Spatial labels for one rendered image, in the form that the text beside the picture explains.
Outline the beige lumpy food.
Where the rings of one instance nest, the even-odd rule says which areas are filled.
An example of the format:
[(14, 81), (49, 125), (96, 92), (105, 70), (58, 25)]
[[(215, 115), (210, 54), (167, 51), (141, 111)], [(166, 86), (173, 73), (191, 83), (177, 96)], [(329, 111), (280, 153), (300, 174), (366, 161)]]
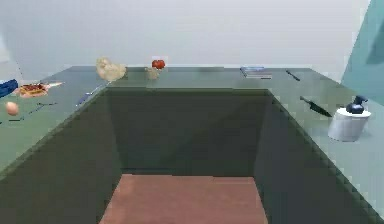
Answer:
[(96, 60), (96, 72), (104, 80), (116, 81), (125, 75), (126, 67), (123, 64), (112, 63), (106, 57), (101, 57)]

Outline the green kitchen counter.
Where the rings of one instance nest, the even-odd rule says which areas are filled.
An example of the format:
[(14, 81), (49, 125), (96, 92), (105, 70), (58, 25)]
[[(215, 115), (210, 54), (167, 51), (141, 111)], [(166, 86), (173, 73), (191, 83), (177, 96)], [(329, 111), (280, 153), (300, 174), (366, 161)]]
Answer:
[[(299, 77), (296, 81), (289, 70)], [(77, 101), (101, 80), (93, 67), (23, 99), (23, 121), (0, 115), (0, 224), (98, 224), (124, 174), (142, 177), (145, 220), (243, 224), (260, 199), (269, 224), (384, 224), (384, 106), (359, 140), (328, 136), (352, 90), (305, 68), (271, 79), (234, 68), (173, 67), (155, 80), (141, 67)]]

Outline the blue grey book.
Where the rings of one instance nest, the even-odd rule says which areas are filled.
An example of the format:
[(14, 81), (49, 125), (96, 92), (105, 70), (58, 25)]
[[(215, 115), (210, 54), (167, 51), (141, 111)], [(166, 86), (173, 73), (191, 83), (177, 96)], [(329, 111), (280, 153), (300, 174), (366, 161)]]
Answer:
[(245, 78), (271, 79), (272, 74), (264, 67), (241, 67), (241, 73)]

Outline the thin black pen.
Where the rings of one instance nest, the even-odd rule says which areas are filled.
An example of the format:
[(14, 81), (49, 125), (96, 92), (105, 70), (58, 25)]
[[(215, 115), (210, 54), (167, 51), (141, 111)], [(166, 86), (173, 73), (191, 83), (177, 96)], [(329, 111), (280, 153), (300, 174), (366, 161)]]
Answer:
[(290, 75), (291, 77), (293, 77), (296, 81), (301, 81), (301, 79), (299, 77), (297, 77), (296, 75), (294, 75), (292, 72), (290, 72), (289, 70), (285, 70), (285, 72)]

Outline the black kitchen knife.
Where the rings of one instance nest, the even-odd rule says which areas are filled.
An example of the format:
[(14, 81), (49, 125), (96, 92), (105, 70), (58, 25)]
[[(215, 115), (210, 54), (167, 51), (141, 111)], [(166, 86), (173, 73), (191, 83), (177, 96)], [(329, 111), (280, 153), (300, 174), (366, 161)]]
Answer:
[(300, 96), (300, 99), (304, 102), (306, 102), (310, 109), (321, 114), (321, 115), (324, 115), (326, 117), (331, 117), (331, 114), (325, 110), (324, 108), (322, 108), (321, 106), (317, 105), (315, 102), (311, 101), (311, 100), (308, 100), (306, 98), (304, 98), (303, 96)]

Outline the thin black utensil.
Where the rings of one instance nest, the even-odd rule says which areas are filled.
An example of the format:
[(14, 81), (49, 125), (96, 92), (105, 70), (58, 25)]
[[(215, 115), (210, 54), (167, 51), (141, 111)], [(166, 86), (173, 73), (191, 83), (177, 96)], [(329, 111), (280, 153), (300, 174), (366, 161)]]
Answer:
[(18, 122), (18, 121), (23, 121), (25, 120), (27, 117), (29, 117), (30, 115), (32, 115), (33, 113), (41, 110), (42, 108), (44, 107), (47, 107), (47, 106), (53, 106), (53, 105), (56, 105), (57, 103), (54, 102), (54, 103), (37, 103), (37, 107), (35, 109), (32, 109), (31, 111), (27, 112), (26, 114), (24, 115), (21, 115), (19, 118), (15, 118), (15, 119), (9, 119), (8, 121), (9, 122)]

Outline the white soap dispenser bottle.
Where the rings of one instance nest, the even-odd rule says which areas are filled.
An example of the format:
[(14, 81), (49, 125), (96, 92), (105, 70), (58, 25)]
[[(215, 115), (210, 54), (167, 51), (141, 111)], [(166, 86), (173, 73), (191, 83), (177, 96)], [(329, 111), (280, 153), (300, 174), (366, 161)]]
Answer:
[(328, 129), (331, 139), (355, 142), (359, 139), (371, 113), (363, 106), (368, 99), (357, 95), (354, 100), (336, 110)]

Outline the brown egg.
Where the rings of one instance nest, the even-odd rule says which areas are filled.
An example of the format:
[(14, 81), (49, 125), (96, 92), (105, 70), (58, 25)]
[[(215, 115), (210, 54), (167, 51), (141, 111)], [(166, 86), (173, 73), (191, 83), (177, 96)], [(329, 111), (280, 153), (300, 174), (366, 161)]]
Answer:
[(19, 107), (14, 102), (7, 102), (6, 103), (6, 111), (11, 116), (16, 116), (19, 113)]

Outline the dark blue object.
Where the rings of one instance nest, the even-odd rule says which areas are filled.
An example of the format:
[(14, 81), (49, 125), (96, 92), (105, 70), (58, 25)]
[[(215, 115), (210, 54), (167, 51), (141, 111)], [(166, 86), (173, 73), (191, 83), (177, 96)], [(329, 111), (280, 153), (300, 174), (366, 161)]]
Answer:
[(12, 79), (0, 84), (0, 98), (5, 97), (18, 88), (18, 82), (16, 79)]

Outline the blue handled utensil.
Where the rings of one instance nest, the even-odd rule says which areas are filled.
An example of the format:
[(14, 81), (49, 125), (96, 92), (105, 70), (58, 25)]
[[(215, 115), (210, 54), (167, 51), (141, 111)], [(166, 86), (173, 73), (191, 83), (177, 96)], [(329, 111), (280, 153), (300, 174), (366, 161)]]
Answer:
[(94, 88), (91, 92), (86, 92), (78, 101), (77, 103), (75, 104), (76, 107), (80, 106), (81, 104), (83, 104), (90, 96), (94, 95), (99, 89), (102, 89), (102, 88), (105, 88), (106, 86), (108, 86), (111, 82), (107, 82), (107, 83), (104, 83), (104, 84), (101, 84), (99, 86), (97, 86), (96, 88)]

